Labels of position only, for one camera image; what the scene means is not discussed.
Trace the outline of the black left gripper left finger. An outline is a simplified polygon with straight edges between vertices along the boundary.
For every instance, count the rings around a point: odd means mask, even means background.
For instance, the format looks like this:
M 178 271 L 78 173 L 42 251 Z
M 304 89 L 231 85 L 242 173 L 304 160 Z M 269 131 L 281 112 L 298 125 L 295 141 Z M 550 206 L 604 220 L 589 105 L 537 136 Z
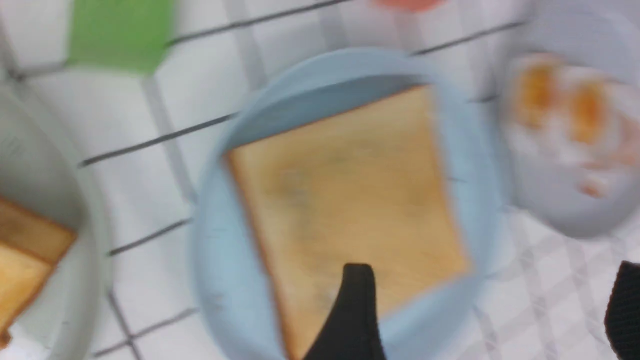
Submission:
M 384 360 L 377 316 L 377 287 L 372 267 L 343 267 L 337 297 L 306 360 Z

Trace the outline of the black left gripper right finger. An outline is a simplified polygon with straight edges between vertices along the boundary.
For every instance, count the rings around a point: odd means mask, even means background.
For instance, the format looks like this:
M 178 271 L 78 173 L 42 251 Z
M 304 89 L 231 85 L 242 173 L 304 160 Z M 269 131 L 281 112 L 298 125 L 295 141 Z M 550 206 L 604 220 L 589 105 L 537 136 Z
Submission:
M 640 358 L 640 266 L 621 262 L 604 319 L 605 333 L 619 360 Z

